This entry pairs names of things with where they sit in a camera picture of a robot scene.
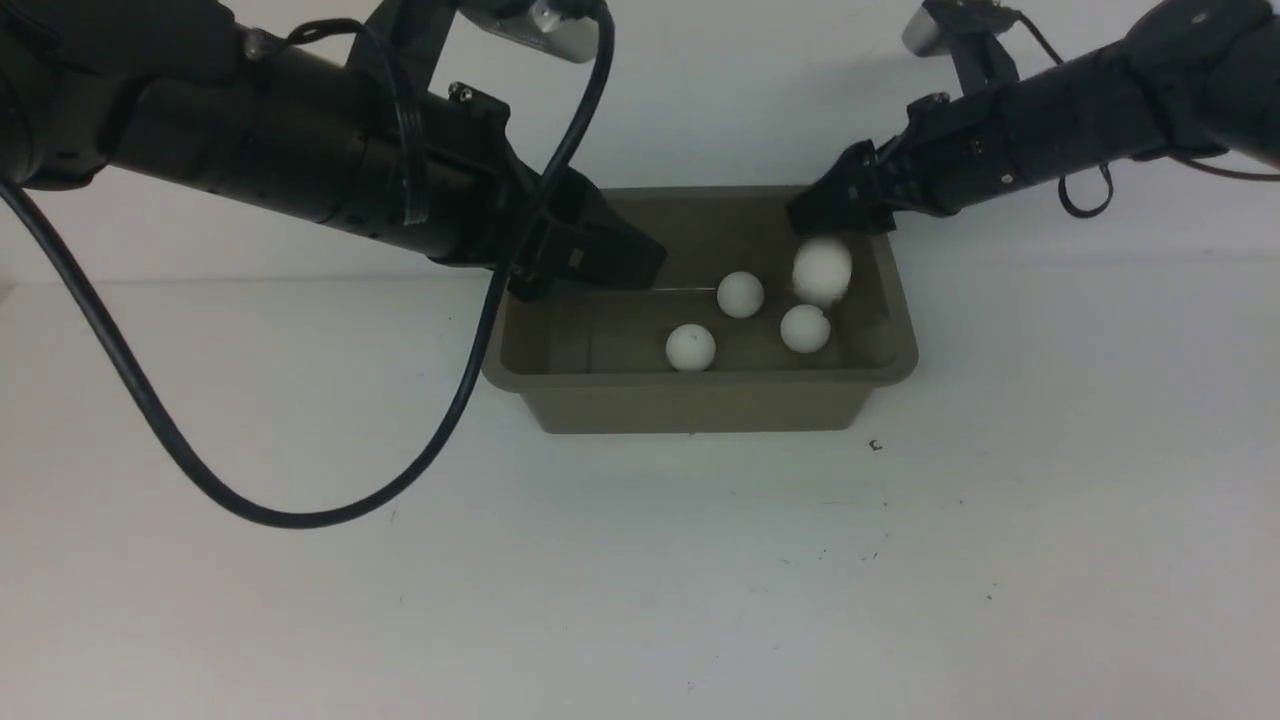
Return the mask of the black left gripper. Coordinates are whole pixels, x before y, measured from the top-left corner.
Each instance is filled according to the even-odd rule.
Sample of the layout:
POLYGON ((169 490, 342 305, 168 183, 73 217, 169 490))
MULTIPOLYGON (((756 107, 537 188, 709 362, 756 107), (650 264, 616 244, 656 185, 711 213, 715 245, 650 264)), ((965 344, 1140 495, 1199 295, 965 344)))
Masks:
POLYGON ((582 173, 568 169, 534 213, 518 220, 541 178, 507 140, 507 102, 468 85, 424 104, 428 218, 399 243, 444 266, 497 270, 511 255, 511 288, 526 301, 595 290, 649 290, 666 247, 627 222, 582 173))

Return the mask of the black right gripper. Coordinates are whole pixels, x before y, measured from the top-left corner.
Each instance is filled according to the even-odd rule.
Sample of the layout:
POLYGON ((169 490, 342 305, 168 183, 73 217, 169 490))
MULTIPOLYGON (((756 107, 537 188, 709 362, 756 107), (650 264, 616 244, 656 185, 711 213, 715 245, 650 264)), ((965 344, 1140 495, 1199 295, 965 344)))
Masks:
POLYGON ((952 217, 965 208, 1030 187, 1018 159, 1011 90, 947 101, 940 95, 908 109, 908 127, 888 142, 845 149, 813 184, 785 204, 797 237, 887 234, 895 215, 952 217))

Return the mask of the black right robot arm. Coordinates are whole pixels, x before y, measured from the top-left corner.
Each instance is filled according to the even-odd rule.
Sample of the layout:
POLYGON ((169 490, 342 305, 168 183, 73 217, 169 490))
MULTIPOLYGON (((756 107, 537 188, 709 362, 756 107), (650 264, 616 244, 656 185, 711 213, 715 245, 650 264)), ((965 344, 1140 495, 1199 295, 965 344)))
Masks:
POLYGON ((1121 160, 1277 164, 1276 3, 1162 1, 1116 42, 1028 78, 998 41, 1024 19, 996 1, 924 1, 902 42, 948 58, 960 97, 920 97, 887 143, 847 147, 788 202, 791 229, 886 234, 899 211, 952 217, 1121 160))

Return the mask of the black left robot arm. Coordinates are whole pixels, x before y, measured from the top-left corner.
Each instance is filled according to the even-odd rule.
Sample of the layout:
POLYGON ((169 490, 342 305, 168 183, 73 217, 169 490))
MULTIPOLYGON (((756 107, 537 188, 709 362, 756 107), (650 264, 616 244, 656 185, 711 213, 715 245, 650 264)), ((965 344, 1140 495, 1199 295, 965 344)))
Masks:
POLYGON ((652 287, 666 249, 566 160, 520 160, 506 102, 430 91, 458 15, 591 63, 576 149, 614 50, 603 1, 383 1, 285 36, 219 1, 5 1, 3 178, 68 191, 119 167, 443 266, 511 261, 527 301, 652 287))

